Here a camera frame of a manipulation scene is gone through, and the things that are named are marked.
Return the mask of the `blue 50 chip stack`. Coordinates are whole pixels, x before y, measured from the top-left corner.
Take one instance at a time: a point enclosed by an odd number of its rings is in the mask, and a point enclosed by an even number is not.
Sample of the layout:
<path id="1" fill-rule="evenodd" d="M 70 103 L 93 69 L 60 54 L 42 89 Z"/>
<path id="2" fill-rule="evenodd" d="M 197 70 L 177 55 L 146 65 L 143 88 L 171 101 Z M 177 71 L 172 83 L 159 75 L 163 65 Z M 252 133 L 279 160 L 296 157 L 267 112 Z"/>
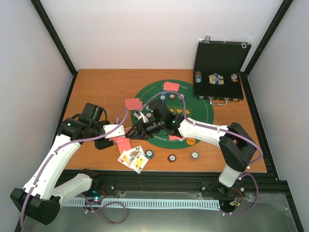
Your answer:
<path id="1" fill-rule="evenodd" d="M 154 157 L 154 152 L 152 150 L 146 150 L 145 151 L 145 156 L 147 159 L 152 159 Z"/>

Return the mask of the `two of hearts card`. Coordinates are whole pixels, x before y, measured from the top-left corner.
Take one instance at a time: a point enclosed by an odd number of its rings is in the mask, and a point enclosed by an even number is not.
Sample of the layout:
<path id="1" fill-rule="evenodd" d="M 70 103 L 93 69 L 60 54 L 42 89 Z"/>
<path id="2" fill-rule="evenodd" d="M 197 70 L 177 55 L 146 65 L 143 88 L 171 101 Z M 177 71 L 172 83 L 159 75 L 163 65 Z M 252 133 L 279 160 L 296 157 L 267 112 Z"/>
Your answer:
<path id="1" fill-rule="evenodd" d="M 118 161 L 125 165 L 128 168 L 131 168 L 132 162 L 135 159 L 135 156 L 133 153 L 135 151 L 134 150 L 128 150 L 128 151 L 123 151 L 122 154 L 120 155 L 120 157 L 118 158 Z"/>

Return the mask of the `two of spades card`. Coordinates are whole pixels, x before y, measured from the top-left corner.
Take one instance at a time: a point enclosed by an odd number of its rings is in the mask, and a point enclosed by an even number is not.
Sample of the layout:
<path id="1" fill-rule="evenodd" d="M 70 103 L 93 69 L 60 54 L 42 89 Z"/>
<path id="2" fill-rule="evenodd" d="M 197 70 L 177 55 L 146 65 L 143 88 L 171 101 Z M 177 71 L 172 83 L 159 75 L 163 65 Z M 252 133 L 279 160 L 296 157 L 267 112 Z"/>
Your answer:
<path id="1" fill-rule="evenodd" d="M 136 156 L 131 164 L 131 169 L 140 174 L 148 162 L 148 159 L 143 155 Z"/>

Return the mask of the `brown 100 chip stack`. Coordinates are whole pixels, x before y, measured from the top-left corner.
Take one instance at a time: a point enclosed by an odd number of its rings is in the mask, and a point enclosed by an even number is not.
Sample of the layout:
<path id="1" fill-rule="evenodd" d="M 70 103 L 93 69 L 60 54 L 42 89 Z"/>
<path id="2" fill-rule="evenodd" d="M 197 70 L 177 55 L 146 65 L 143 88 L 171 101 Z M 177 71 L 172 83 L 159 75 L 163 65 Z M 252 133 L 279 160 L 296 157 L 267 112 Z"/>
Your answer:
<path id="1" fill-rule="evenodd" d="M 174 154 L 170 154 L 169 156 L 168 156 L 168 161 L 169 162 L 175 162 L 176 161 L 176 156 L 174 155 Z"/>

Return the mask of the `blue orange chips top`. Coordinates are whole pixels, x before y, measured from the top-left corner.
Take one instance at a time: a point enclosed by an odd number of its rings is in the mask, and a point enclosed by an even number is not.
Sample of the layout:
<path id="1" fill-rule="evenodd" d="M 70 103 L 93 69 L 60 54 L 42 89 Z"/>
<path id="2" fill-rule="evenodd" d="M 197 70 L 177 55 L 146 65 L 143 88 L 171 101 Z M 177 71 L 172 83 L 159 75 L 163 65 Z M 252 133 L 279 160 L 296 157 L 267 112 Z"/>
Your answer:
<path id="1" fill-rule="evenodd" d="M 181 99 L 184 99 L 184 97 L 185 97 L 184 94 L 180 94 L 180 95 L 178 96 L 178 99 L 181 100 Z"/>

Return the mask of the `blue orange 10 chip stack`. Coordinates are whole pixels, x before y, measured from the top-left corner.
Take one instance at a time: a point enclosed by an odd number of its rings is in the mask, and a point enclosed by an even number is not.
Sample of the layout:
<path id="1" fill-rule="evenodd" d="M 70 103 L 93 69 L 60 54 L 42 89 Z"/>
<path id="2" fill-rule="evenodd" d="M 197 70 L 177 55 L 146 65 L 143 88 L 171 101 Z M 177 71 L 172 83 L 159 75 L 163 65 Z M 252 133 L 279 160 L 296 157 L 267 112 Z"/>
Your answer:
<path id="1" fill-rule="evenodd" d="M 191 152 L 191 158 L 194 160 L 199 159 L 199 153 L 196 151 Z"/>

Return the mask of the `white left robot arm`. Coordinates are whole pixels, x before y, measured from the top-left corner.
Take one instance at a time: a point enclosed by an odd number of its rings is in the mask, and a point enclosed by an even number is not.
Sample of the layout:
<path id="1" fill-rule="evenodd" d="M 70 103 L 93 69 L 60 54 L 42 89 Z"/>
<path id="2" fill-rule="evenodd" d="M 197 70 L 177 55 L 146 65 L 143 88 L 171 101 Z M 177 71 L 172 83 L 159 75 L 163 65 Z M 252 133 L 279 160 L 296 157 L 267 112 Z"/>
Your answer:
<path id="1" fill-rule="evenodd" d="M 105 133 L 103 126 L 109 121 L 100 118 L 106 114 L 104 108 L 87 103 L 80 114 L 60 124 L 54 143 L 36 173 L 21 189 L 14 188 L 11 192 L 10 198 L 21 213 L 19 222 L 22 228 L 25 228 L 25 217 L 48 225 L 57 217 L 61 207 L 75 196 L 99 192 L 98 174 L 88 169 L 83 169 L 60 186 L 56 183 L 83 142 Z"/>

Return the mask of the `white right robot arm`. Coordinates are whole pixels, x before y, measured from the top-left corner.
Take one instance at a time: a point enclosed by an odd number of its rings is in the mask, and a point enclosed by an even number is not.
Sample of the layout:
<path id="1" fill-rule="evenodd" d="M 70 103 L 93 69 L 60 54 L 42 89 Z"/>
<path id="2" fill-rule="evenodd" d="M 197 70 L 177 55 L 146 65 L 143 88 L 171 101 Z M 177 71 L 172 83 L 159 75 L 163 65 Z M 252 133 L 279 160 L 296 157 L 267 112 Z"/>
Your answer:
<path id="1" fill-rule="evenodd" d="M 142 111 L 136 111 L 138 120 L 126 133 L 132 140 L 148 140 L 164 131 L 168 135 L 193 138 L 220 148 L 225 167 L 219 176 L 219 182 L 232 187 L 240 174 L 245 172 L 256 152 L 255 143 L 238 123 L 229 126 L 217 126 L 193 120 L 186 114 L 176 115 L 164 102 L 155 100 L 148 105 L 153 117 L 148 119 Z"/>

